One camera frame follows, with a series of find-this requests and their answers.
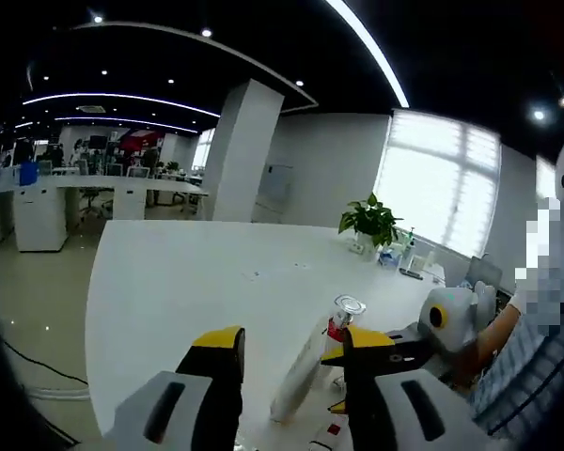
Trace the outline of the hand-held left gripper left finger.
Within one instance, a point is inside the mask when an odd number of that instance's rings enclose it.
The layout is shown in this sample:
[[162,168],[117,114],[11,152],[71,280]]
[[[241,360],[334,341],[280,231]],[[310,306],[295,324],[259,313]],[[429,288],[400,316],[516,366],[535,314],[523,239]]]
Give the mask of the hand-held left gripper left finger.
[[245,329],[197,338],[174,371],[161,371],[116,408],[116,450],[231,450],[243,411]]

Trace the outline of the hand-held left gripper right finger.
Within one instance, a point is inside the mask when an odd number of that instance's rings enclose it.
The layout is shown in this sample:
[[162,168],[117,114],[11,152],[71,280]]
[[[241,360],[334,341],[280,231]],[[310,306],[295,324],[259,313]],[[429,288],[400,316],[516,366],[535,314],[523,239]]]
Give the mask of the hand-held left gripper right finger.
[[424,368],[368,376],[344,369],[355,450],[492,450],[465,400]]

